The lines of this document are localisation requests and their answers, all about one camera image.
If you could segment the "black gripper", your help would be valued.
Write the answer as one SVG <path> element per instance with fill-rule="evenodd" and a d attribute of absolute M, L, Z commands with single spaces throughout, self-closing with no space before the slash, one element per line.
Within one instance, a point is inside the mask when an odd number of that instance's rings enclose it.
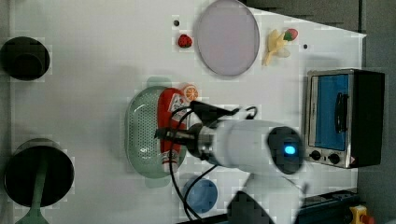
<path fill-rule="evenodd" d="M 159 128 L 154 137 L 186 147 L 192 156 L 201 161 L 210 161 L 214 158 L 215 130 L 201 123 L 192 125 L 188 130 Z"/>

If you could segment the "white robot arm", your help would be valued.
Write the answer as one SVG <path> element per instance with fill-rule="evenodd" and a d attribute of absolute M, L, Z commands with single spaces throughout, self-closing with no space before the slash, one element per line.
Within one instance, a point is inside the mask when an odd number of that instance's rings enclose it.
<path fill-rule="evenodd" d="M 213 165 L 249 174 L 227 205 L 230 224 L 295 224 L 303 205 L 304 143 L 290 127 L 256 120 L 224 120 L 215 128 L 160 128 L 155 136 L 185 146 Z"/>

